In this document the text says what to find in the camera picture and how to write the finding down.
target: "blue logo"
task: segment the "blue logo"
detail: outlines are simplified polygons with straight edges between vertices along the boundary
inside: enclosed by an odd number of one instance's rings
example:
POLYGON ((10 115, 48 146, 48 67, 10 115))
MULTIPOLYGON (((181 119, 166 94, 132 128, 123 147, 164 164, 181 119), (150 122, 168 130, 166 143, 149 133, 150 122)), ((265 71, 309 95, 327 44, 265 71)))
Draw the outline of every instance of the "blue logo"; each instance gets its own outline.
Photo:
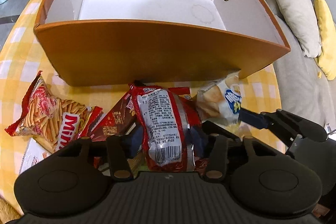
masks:
POLYGON ((238 114, 242 105, 241 96, 236 95, 232 92, 232 90, 227 89, 225 92, 225 99, 227 100, 233 114, 238 114))

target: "barcode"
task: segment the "barcode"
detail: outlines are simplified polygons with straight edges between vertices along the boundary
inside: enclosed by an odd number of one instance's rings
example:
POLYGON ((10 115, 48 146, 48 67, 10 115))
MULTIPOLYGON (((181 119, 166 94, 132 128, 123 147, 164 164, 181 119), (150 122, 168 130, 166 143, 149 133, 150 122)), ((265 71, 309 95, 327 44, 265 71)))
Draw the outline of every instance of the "barcode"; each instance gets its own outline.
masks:
POLYGON ((179 160, 181 156, 181 146, 169 146, 155 149, 155 162, 161 164, 165 161, 179 160))

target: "gray sofa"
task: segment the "gray sofa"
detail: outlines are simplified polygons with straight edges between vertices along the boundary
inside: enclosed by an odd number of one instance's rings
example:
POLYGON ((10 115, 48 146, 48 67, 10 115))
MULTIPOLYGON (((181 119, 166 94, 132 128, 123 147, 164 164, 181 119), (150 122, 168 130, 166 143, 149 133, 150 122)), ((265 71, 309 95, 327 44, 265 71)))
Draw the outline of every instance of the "gray sofa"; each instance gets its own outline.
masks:
POLYGON ((273 63, 282 108, 323 127, 329 123, 331 129, 335 129, 336 79, 328 81, 314 59, 302 54, 300 44, 285 23, 276 0, 265 1, 291 47, 291 52, 273 63))

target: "open cardboard box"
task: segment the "open cardboard box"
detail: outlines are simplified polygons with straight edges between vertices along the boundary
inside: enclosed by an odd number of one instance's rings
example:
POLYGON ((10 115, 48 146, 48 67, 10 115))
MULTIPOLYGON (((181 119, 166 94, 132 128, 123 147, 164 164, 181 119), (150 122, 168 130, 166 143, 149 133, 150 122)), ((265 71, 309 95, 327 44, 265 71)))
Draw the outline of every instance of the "open cardboard box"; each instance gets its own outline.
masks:
POLYGON ((43 0, 34 32, 73 86, 245 78, 290 51, 264 0, 43 0))

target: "yellow and white tablecloth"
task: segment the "yellow and white tablecloth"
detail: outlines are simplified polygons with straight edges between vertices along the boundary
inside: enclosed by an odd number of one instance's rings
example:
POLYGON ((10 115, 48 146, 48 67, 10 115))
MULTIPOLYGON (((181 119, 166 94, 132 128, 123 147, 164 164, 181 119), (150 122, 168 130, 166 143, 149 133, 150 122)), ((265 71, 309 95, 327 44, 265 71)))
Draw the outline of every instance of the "yellow and white tablecloth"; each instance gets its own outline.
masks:
MULTIPOLYGON (((36 12, 41 0, 30 0, 13 27, 0 53, 0 195, 20 213, 13 185, 21 166, 28 137, 10 137, 4 129, 21 115, 21 101, 37 72, 42 76, 51 92, 61 98, 73 99, 86 105, 97 105, 109 111, 128 90, 127 85, 106 85, 74 88, 60 79, 42 47, 33 34, 36 12)), ((189 86, 196 94, 203 82, 157 83, 164 87, 189 86)), ((273 66, 249 76, 241 81, 242 106, 255 111, 274 112, 281 108, 278 83, 273 66)), ((244 134, 252 134, 263 142, 279 150, 283 144, 268 130, 257 130, 243 126, 244 134)))

